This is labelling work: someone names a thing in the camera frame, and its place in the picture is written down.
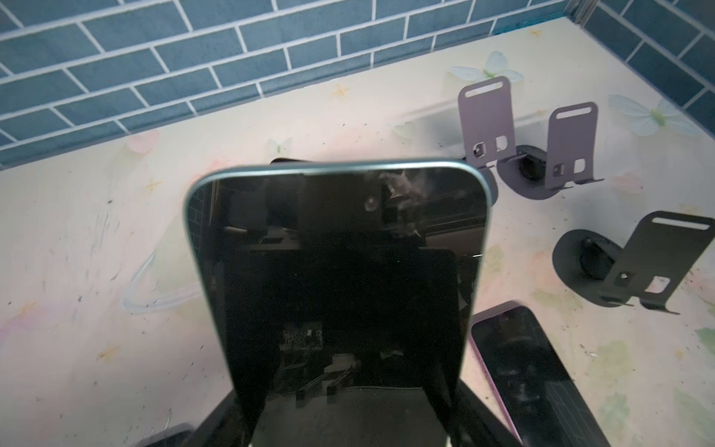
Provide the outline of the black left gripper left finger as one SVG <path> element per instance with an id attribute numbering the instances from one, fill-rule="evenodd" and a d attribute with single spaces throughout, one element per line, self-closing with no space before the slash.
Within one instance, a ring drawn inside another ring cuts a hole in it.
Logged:
<path id="1" fill-rule="evenodd" d="M 181 444 L 182 447 L 244 447 L 249 445 L 249 430 L 232 390 L 207 419 Z"/>

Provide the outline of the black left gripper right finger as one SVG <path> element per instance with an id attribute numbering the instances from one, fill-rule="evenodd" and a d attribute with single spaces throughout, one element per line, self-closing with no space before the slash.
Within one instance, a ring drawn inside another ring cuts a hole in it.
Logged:
<path id="1" fill-rule="evenodd" d="M 454 390 L 449 438 L 452 446 L 521 447 L 519 440 L 462 380 L 457 381 Z"/>

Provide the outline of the black phone pink case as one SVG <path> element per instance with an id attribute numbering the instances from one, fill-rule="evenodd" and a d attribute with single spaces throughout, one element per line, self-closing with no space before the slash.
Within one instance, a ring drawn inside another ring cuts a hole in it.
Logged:
<path id="1" fill-rule="evenodd" d="M 482 311 L 469 340 L 522 445 L 610 444 L 531 309 L 509 301 Z"/>

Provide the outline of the dark round stand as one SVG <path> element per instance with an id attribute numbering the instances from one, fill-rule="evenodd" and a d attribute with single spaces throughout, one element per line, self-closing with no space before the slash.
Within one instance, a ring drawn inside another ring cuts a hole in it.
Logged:
<path id="1" fill-rule="evenodd" d="M 637 298 L 651 311 L 667 303 L 714 240 L 714 220 L 676 212 L 652 212 L 621 247 L 596 232 L 564 234 L 552 252 L 559 279 L 599 307 L 622 307 Z"/>

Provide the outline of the grey phone stand front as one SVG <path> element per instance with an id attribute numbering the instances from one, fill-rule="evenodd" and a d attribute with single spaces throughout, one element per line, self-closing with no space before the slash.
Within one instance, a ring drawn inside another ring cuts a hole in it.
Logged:
<path id="1" fill-rule="evenodd" d="M 518 145 L 517 155 L 500 160 L 502 181 L 525 199 L 545 200 L 575 184 L 593 184 L 599 108 L 582 102 L 556 109 L 547 123 L 547 147 Z"/>

